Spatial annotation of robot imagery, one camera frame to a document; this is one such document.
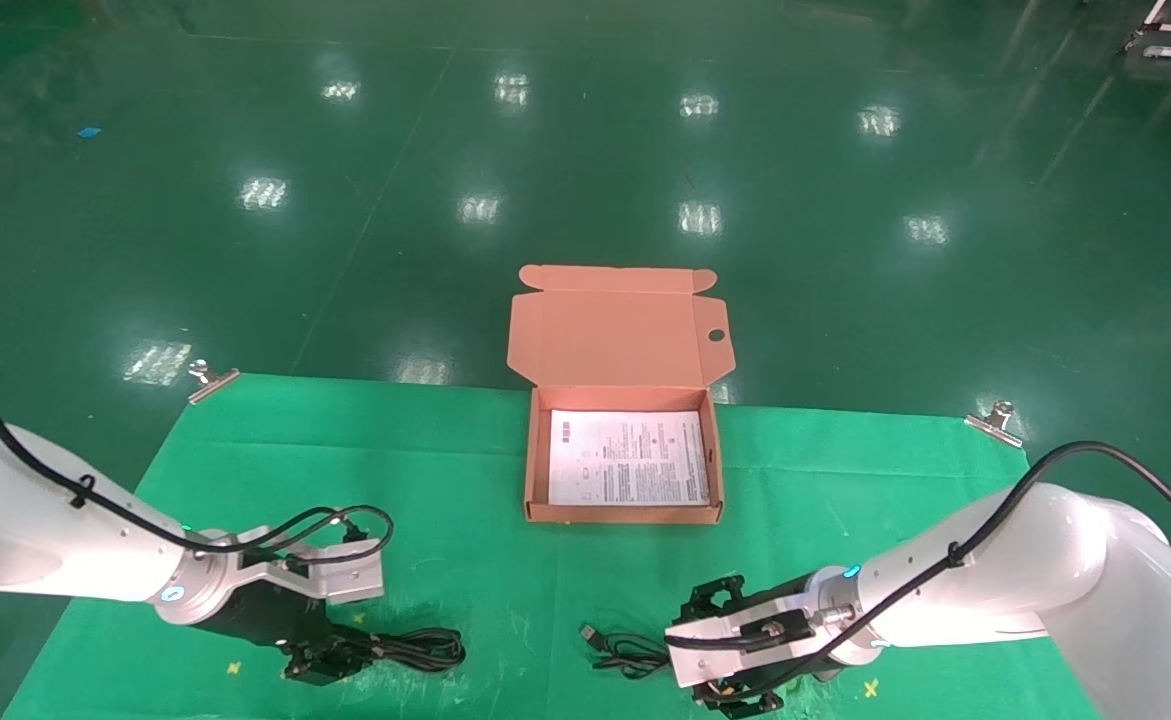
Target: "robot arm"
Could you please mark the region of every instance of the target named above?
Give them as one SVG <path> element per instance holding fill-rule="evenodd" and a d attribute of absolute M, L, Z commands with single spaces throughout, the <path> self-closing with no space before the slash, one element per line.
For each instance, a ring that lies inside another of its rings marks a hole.
<path fill-rule="evenodd" d="M 319 521 L 344 521 L 349 528 L 345 542 L 323 548 L 290 539 L 258 542 L 271 534 L 268 527 L 239 536 L 191 533 L 55 443 L 8 428 L 29 454 L 60 474 L 91 478 L 85 487 L 94 498 L 124 507 L 174 539 L 192 541 L 183 544 L 244 549 L 192 550 L 101 502 L 78 502 L 76 493 L 49 482 L 0 443 L 0 592 L 149 602 L 167 623 L 280 647 L 289 659 L 285 674 L 302 683 L 334 683 L 378 659 L 430 673 L 465 659 L 460 636 L 452 630 L 413 635 L 412 642 L 427 647 L 402 659 L 362 630 L 328 620 L 328 603 L 384 594 L 379 548 L 390 530 L 381 541 L 368 539 L 344 519 L 351 509 L 330 510 Z"/>
<path fill-rule="evenodd" d="M 756 650 L 671 644 L 680 687 L 728 716 L 781 706 L 733 700 L 812 659 L 847 626 L 904 585 L 954 539 L 966 539 L 1007 492 L 984 498 L 863 565 L 822 568 L 744 596 L 740 577 L 693 591 L 667 642 L 771 635 Z M 721 606 L 713 603 L 726 591 Z M 1171 547 L 1146 516 L 1119 502 L 1049 484 L 1021 498 L 1005 523 L 963 557 L 845 638 L 810 670 L 829 679 L 885 647 L 1020 642 L 1050 637 L 1084 692 L 1111 720 L 1171 720 Z"/>

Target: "green mat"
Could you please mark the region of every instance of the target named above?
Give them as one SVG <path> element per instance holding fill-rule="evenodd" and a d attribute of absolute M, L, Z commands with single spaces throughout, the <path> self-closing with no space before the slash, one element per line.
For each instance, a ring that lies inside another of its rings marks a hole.
<path fill-rule="evenodd" d="M 333 616 L 390 633 L 457 628 L 470 659 L 446 676 L 378 665 L 315 688 L 280 679 L 273 647 L 80 599 L 6 720 L 714 720 L 669 673 L 590 670 L 580 625 L 659 637 L 694 584 L 741 572 L 756 591 L 852 564 L 1025 471 L 1023 454 L 957 419 L 725 406 L 717 527 L 529 524 L 526 423 L 525 393 L 245 375 L 186 410 L 141 496 L 194 528 L 384 507 L 398 524 L 385 597 Z M 786 702 L 776 720 L 1094 716 L 1046 639 L 891 647 L 833 683 L 803 679 Z"/>

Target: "black cable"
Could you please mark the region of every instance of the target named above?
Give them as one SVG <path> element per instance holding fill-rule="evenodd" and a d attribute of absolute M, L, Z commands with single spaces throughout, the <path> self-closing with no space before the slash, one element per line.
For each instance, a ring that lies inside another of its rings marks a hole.
<path fill-rule="evenodd" d="M 746 691 L 733 692 L 726 697 L 724 695 L 723 700 L 734 702 L 746 700 L 746 698 L 760 697 L 763 693 L 769 693 L 776 691 L 776 688 L 783 687 L 783 685 L 790 683 L 790 680 L 794 680 L 797 676 L 803 676 L 809 673 L 809 671 L 815 670 L 822 660 L 826 660 L 827 657 L 829 657 L 829 653 L 831 653 L 833 650 L 840 646 L 840 644 L 847 642 L 847 639 L 850 639 L 854 635 L 858 633 L 860 630 L 864 630 L 870 623 L 874 623 L 874 620 L 890 609 L 891 605 L 896 605 L 897 602 L 909 597 L 911 592 L 917 591 L 917 589 L 927 583 L 929 580 L 937 577 L 937 575 L 940 575 L 943 571 L 960 568 L 960 565 L 963 565 L 964 557 L 968 556 L 981 542 L 986 541 L 986 539 L 988 539 L 991 534 L 993 534 L 993 532 L 995 532 L 998 527 L 1004 523 L 1004 521 L 1007 520 L 1011 512 L 1019 506 L 1021 500 L 1023 500 L 1025 493 L 1029 492 L 1029 487 L 1038 482 L 1038 479 L 1043 474 L 1043 471 L 1050 468 L 1052 465 L 1055 465 L 1056 461 L 1064 459 L 1064 457 L 1074 455 L 1078 452 L 1100 452 L 1102 455 L 1111 457 L 1121 464 L 1124 464 L 1129 469 L 1135 471 L 1135 473 L 1146 480 L 1148 484 L 1151 484 L 1151 486 L 1158 491 L 1158 495 L 1162 495 L 1167 502 L 1171 503 L 1171 488 L 1158 479 L 1151 469 L 1146 468 L 1142 461 L 1135 459 L 1135 457 L 1131 457 L 1127 454 L 1127 452 L 1109 445 L 1109 443 L 1067 443 L 1066 445 L 1048 452 L 1047 455 L 1040 457 L 1038 461 L 1034 462 L 1032 468 L 1021 475 L 1020 480 L 1018 480 L 1015 486 L 1011 488 L 1011 492 L 1007 493 L 1007 496 L 1002 498 L 1002 502 L 998 503 L 993 514 L 989 515 L 984 523 L 981 523 L 981 527 L 977 528 L 977 532 L 972 533 L 972 537 L 966 539 L 966 542 L 951 542 L 949 553 L 945 557 L 937 560 L 932 565 L 929 565 L 927 569 L 910 578 L 909 582 L 902 584 L 899 588 L 896 588 L 895 591 L 891 591 L 885 598 L 883 598 L 882 602 L 878 603 L 878 605 L 861 615 L 861 617 L 854 620 L 850 625 L 847 625 L 844 632 L 838 633 L 838 637 L 833 638 L 831 642 L 824 644 L 821 650 L 804 657 L 802 661 L 794 667 L 790 667 L 790 670 L 785 671 L 785 673 L 778 676 L 778 678 L 774 678 L 768 683 L 759 685 L 756 688 L 748 688 Z M 714 684 L 710 683 L 708 686 L 713 688 Z"/>
<path fill-rule="evenodd" d="M 594 663 L 595 670 L 617 667 L 626 679 L 639 680 L 669 666 L 666 646 L 643 635 L 603 635 L 591 625 L 584 625 L 581 629 L 581 637 L 602 654 Z"/>
<path fill-rule="evenodd" d="M 145 520 L 141 515 L 137 515 L 136 512 L 131 512 L 126 507 L 119 505 L 118 502 L 114 502 L 112 500 L 110 500 L 110 498 L 102 496 L 98 492 L 96 492 L 93 488 L 93 486 L 95 486 L 96 484 L 96 478 L 93 478 L 93 475 L 83 475 L 78 480 L 71 480 L 66 475 L 61 475 L 57 471 L 49 468 L 49 466 L 44 465 L 44 462 L 42 462 L 41 460 L 37 460 L 37 458 L 33 455 L 32 452 L 29 452 L 28 448 L 23 446 L 16 437 L 14 437 L 12 430 L 8 428 L 8 424 L 6 424 L 6 421 L 4 420 L 4 418 L 1 418 L 1 416 L 0 416 L 0 443 L 2 443 L 4 446 L 8 448 L 8 451 L 12 452 L 12 454 L 16 457 L 19 461 L 22 462 L 22 465 L 26 465 L 27 468 L 33 469 L 35 471 L 35 473 L 42 475 L 47 480 L 50 480 L 50 482 L 55 484 L 55 486 L 64 488 L 70 493 L 73 493 L 74 499 L 70 501 L 70 505 L 76 507 L 82 507 L 83 503 L 85 502 L 95 502 L 96 505 L 104 507 L 105 510 L 111 512 L 111 514 L 126 520 L 128 523 L 137 524 L 138 528 L 146 530 L 157 537 L 165 539 L 165 541 L 177 544 L 184 548 L 184 550 L 191 550 L 196 553 L 219 553 L 219 555 L 228 555 L 228 553 L 242 553 L 246 550 L 255 550 L 256 548 L 261 548 L 262 546 L 265 546 L 265 543 L 273 541 L 273 539 L 283 536 L 283 534 L 287 533 L 287 530 L 290 530 L 293 527 L 296 527 L 296 524 L 301 524 L 303 520 L 307 520 L 315 515 L 323 515 L 323 519 L 315 521 L 314 524 L 310 524 L 309 528 L 301 530 L 301 533 L 296 534 L 296 536 L 282 539 L 282 541 L 275 543 L 274 546 L 271 546 L 271 550 L 275 551 L 282 550 L 282 548 L 300 542 L 301 539 L 310 536 L 310 534 L 326 527 L 326 524 L 333 523 L 333 521 L 342 521 L 342 523 L 345 523 L 347 528 L 357 530 L 357 527 L 355 527 L 355 524 L 352 523 L 349 523 L 348 521 L 348 515 L 352 514 L 352 512 L 371 512 L 371 514 L 385 521 L 384 537 L 381 537 L 379 541 L 376 542 L 374 548 L 370 548 L 370 550 L 364 550 L 364 551 L 348 553 L 348 555 L 342 555 L 337 557 L 323 557 L 323 558 L 297 557 L 295 560 L 300 562 L 300 564 L 306 564 L 306 565 L 316 565 L 320 564 L 320 562 L 321 564 L 330 564 L 330 562 L 344 562 L 348 560 L 358 560 L 362 557 L 367 557 L 369 555 L 374 555 L 375 553 L 379 553 L 381 548 L 384 548 L 385 544 L 389 542 L 389 539 L 393 536 L 393 520 L 390 520 L 386 512 L 381 510 L 379 507 L 372 507 L 371 505 L 352 505 L 343 510 L 334 510 L 330 509 L 330 507 L 311 507 L 309 510 L 303 510 L 301 512 L 301 514 L 297 514 L 293 519 L 285 521 L 285 523 L 280 524 L 278 528 L 274 528 L 273 530 L 265 533 L 263 536 L 259 539 L 252 539 L 251 541 L 247 542 L 239 542 L 233 544 L 211 544 L 205 542 L 192 541 L 192 539 L 178 536 L 178 534 L 169 532 L 169 529 L 163 528 L 159 524 L 151 523 L 150 520 Z"/>
<path fill-rule="evenodd" d="M 670 647 L 682 647 L 684 650 L 739 650 L 742 652 L 754 652 L 767 650 L 768 647 L 782 646 L 782 644 L 794 642 L 794 638 L 786 635 L 739 635 L 731 638 L 684 638 L 678 635 L 666 635 L 666 644 Z"/>
<path fill-rule="evenodd" d="M 461 633 L 445 628 L 424 628 L 405 635 L 369 635 L 376 660 L 392 660 L 420 671 L 445 673 L 465 661 Z"/>

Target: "cable connector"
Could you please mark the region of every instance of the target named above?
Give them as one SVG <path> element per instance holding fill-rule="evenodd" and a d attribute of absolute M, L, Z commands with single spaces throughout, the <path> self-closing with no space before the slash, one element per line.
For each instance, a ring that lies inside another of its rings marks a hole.
<path fill-rule="evenodd" d="M 646 678 L 657 670 L 669 666 L 669 651 L 660 642 L 643 635 L 603 635 L 594 625 L 581 626 L 581 637 L 600 653 L 594 661 L 595 670 L 619 670 L 629 680 Z"/>
<path fill-rule="evenodd" d="M 581 629 L 581 637 L 586 638 L 590 647 L 600 652 L 607 652 L 607 638 L 598 630 L 594 629 L 594 625 L 584 625 Z"/>

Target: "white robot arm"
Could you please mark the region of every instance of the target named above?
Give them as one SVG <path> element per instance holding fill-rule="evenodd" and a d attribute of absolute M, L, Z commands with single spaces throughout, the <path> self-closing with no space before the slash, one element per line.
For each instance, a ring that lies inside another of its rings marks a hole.
<path fill-rule="evenodd" d="M 1034 484 L 984 542 L 956 558 L 960 565 L 852 628 L 972 536 L 1007 495 L 973 502 L 863 565 L 822 568 L 751 596 L 740 592 L 739 575 L 696 589 L 680 623 L 666 630 L 678 684 L 728 716 L 749 716 L 782 705 L 776 693 L 758 692 L 780 676 L 829 679 L 888 646 L 1050 637 L 1102 716 L 1171 720 L 1171 547 L 1121 502 Z M 717 606 L 723 591 L 730 597 Z M 686 647 L 725 638 L 742 646 L 755 639 L 748 647 Z"/>

